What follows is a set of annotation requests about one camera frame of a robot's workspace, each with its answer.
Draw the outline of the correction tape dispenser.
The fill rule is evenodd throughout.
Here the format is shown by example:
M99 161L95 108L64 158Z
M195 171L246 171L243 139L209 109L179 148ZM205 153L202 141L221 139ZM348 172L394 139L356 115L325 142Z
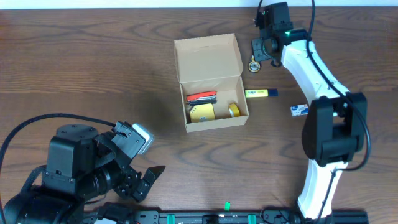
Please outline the correction tape dispenser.
M257 73L261 69L261 64L258 61L255 61L254 56L251 57L250 62L248 63L248 70L251 73Z

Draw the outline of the yellow highlighter blue cap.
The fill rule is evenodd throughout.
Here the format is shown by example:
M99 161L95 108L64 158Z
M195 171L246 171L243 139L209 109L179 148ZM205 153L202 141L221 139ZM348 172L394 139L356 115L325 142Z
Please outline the yellow highlighter blue cap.
M245 90L244 93L246 98L263 98L279 95L277 89Z

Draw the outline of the brown cardboard box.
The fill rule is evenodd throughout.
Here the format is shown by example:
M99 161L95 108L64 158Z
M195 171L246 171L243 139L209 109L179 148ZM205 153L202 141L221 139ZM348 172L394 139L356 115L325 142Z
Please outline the brown cardboard box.
M242 126L249 118L241 74L243 62L234 34L174 41L175 67L180 86L186 132ZM192 123L188 95L216 91L215 120ZM241 115L232 118L228 105L236 103Z

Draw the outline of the blue white staples box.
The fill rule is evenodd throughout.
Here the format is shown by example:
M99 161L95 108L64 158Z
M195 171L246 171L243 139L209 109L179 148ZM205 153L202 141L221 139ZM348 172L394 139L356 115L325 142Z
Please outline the blue white staples box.
M304 116L309 112L309 108L307 104L303 105L293 105L290 107L290 111L293 117L295 116Z

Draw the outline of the clear yellow tape roll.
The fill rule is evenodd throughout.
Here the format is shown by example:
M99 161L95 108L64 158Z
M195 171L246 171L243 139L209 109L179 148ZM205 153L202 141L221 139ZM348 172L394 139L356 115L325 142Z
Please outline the clear yellow tape roll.
M232 118L239 117L241 115L240 110L236 103L229 104L228 109Z

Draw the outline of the yellow sticky note pad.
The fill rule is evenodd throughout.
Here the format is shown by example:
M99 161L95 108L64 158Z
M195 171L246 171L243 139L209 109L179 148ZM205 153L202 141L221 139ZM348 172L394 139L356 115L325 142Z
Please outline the yellow sticky note pad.
M215 112L211 103L193 106L189 115L192 123L215 120Z

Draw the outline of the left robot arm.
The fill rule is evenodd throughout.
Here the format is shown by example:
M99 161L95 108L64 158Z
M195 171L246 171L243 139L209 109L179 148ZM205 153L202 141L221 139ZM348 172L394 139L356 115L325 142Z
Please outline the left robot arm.
M58 128L46 165L34 169L4 207L6 223L80 223L85 205L110 190L124 200L143 201L165 166L142 174L131 162L153 141L141 125L127 122L105 133L84 124Z

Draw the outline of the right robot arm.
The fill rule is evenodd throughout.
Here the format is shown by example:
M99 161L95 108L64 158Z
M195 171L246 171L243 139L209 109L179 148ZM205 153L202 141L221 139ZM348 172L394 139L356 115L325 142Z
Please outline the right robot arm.
M351 93L331 74L304 29L262 29L252 48L255 61L270 60L273 66L286 68L310 105L302 130L307 176L290 221L357 222L347 213L335 215L331 203L341 175L359 170L369 159L365 156L357 166L348 166L357 152L371 147L366 97Z

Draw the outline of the small green clip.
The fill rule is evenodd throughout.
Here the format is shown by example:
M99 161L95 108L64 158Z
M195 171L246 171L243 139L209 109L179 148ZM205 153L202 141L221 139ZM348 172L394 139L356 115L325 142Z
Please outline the small green clip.
M229 210L230 210L230 202L225 202L225 204L224 204L224 210L226 211L226 212L228 212Z

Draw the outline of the black mounting rail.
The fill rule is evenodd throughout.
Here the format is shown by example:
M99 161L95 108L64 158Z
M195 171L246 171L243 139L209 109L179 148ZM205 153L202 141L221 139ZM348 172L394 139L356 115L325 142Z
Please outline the black mounting rail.
M364 210L334 210L319 220L304 218L298 210L269 207L261 211L222 212L161 212L157 210L133 210L116 203L106 203L95 212L88 212L81 221L84 224L369 224Z

